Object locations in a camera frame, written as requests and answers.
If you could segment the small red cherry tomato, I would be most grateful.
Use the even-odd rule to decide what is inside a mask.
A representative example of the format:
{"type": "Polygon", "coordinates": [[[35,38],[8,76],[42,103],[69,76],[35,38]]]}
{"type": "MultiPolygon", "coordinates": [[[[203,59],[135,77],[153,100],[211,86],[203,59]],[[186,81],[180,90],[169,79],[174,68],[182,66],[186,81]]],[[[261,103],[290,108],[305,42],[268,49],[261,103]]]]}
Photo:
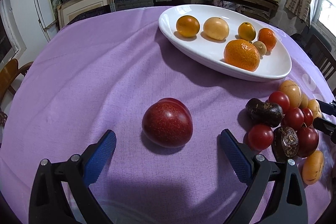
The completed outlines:
{"type": "Polygon", "coordinates": [[[301,109],[303,115],[304,115],[304,124],[306,127],[310,127],[313,124],[313,112],[310,110],[310,108],[305,107],[301,109]]]}

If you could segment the pale yellow loquat back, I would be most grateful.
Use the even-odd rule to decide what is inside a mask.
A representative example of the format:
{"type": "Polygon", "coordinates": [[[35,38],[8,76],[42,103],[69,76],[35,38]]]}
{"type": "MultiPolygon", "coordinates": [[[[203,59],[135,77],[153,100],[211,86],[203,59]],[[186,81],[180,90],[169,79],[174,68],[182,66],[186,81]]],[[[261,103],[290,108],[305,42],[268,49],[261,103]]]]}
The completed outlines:
{"type": "Polygon", "coordinates": [[[319,102],[316,99],[309,100],[307,107],[311,110],[313,119],[322,118],[322,111],[319,102]]]}

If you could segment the small dark red plum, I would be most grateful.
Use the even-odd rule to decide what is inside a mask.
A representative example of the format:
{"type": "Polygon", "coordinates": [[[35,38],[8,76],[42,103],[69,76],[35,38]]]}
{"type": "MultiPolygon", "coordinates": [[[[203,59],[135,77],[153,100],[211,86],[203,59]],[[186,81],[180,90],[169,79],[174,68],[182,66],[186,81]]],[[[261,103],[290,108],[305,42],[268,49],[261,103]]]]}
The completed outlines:
{"type": "Polygon", "coordinates": [[[318,131],[312,127],[302,127],[297,131],[298,136],[298,157],[305,158],[310,156],[319,143],[318,131]]]}

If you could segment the striped pepino melon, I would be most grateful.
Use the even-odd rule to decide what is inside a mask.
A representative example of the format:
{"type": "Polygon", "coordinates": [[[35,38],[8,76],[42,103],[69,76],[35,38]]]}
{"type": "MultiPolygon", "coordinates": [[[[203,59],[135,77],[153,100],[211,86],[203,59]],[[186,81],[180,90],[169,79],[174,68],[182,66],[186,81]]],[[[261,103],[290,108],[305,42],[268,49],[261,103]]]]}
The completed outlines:
{"type": "Polygon", "coordinates": [[[292,80],[283,81],[278,91],[283,92],[289,98],[290,107],[299,107],[302,102],[301,88],[292,80]]]}

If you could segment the pale yellow spotted loquat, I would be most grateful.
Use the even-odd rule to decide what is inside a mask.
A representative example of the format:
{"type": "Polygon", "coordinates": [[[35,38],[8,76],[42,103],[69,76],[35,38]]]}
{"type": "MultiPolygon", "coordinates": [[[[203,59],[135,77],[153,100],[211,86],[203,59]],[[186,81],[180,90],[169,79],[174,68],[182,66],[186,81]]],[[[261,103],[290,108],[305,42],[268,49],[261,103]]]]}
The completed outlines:
{"type": "Polygon", "coordinates": [[[321,151],[314,151],[306,158],[302,169],[302,179],[307,185],[315,184],[322,175],[324,156],[321,151]]]}

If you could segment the red cherry tomato back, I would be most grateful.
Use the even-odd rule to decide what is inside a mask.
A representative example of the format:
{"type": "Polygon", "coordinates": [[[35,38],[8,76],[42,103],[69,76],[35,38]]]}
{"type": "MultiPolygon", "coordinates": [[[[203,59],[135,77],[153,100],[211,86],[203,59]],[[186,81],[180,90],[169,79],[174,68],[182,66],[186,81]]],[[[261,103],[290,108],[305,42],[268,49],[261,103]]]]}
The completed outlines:
{"type": "Polygon", "coordinates": [[[290,100],[288,96],[281,92],[275,91],[268,97],[269,103],[276,103],[281,106],[283,113],[285,114],[290,108],[290,100]]]}

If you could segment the red cherry tomato front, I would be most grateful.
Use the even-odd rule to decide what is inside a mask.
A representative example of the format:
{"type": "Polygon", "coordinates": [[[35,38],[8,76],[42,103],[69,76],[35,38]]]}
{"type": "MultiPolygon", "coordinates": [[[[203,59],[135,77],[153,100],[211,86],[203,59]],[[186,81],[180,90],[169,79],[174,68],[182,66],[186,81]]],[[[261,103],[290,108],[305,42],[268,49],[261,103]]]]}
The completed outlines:
{"type": "Polygon", "coordinates": [[[256,124],[248,133],[248,144],[252,149],[262,151],[273,143],[273,138],[273,131],[269,126],[256,124]]]}

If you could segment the dark purple oblong fruit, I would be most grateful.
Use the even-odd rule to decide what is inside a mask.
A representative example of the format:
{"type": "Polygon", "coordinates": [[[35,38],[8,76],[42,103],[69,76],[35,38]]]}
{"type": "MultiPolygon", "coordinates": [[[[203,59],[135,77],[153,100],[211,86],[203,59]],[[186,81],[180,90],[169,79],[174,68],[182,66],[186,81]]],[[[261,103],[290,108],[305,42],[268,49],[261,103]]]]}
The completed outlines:
{"type": "Polygon", "coordinates": [[[284,118],[282,107],[279,104],[262,102],[257,98],[250,99],[245,109],[254,122],[265,124],[271,128],[277,127],[284,118]]]}

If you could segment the small orange tangerine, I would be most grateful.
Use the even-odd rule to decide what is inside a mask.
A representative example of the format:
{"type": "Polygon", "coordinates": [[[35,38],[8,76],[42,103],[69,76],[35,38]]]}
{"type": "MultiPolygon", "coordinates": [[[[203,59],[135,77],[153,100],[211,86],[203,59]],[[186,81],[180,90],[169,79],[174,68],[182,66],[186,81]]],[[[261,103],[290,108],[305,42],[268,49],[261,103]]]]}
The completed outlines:
{"type": "Polygon", "coordinates": [[[258,41],[265,44],[267,51],[272,51],[277,43],[277,38],[273,30],[269,28],[262,28],[258,32],[258,41]]]}

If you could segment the large orange tangerine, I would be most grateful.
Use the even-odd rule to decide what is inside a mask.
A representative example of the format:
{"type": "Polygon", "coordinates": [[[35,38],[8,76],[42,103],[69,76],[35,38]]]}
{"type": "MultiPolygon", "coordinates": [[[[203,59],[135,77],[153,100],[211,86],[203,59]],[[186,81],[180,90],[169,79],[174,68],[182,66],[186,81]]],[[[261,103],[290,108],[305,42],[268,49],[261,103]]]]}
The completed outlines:
{"type": "Polygon", "coordinates": [[[254,72],[260,64],[260,55],[256,47],[243,39],[228,42],[223,53],[224,62],[254,72]]]}

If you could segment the small yellow orange fruit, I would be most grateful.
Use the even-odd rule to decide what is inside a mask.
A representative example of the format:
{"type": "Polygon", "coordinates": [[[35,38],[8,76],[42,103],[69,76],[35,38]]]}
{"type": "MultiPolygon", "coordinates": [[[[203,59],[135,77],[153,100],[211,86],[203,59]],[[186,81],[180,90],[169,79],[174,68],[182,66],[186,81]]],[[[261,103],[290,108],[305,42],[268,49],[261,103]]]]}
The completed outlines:
{"type": "Polygon", "coordinates": [[[256,30],[251,23],[243,22],[238,28],[238,36],[241,39],[251,42],[256,38],[256,30]]]}

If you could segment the large yellow pear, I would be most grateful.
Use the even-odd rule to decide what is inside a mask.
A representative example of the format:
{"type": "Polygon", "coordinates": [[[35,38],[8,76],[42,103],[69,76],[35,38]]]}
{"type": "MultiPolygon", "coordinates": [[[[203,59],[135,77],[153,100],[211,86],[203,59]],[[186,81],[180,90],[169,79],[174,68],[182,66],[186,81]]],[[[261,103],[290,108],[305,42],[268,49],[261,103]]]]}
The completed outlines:
{"type": "Polygon", "coordinates": [[[203,25],[204,33],[215,40],[225,40],[229,33],[230,28],[228,23],[219,17],[212,17],[205,21],[203,25]]]}

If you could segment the large dark red plum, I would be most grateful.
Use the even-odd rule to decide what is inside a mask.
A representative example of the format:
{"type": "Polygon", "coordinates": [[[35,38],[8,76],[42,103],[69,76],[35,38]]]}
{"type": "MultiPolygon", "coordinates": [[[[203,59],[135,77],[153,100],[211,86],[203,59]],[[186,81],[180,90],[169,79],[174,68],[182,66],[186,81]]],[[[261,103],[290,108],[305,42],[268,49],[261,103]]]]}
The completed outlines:
{"type": "Polygon", "coordinates": [[[193,120],[188,108],[175,98],[162,98],[151,105],[142,118],[144,135],[165,148],[179,148],[193,135],[193,120]]]}

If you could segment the orange round persimmon fruit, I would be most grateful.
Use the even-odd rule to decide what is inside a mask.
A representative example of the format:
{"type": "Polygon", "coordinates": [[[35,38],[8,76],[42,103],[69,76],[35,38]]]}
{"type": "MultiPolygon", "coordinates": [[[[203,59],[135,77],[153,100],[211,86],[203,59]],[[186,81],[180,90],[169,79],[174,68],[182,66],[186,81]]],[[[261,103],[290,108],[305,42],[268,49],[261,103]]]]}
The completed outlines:
{"type": "Polygon", "coordinates": [[[190,15],[181,16],[176,23],[177,32],[185,38],[196,36],[200,30],[198,20],[190,15]]]}

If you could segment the cardboard framed picture box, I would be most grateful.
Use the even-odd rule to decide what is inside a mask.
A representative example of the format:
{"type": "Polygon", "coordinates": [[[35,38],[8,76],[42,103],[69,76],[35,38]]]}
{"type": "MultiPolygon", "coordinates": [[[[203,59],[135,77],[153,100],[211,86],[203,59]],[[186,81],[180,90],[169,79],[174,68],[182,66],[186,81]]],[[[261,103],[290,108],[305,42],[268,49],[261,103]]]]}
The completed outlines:
{"type": "Polygon", "coordinates": [[[58,7],[59,27],[62,29],[83,12],[110,5],[113,0],[70,0],[58,7]]]}

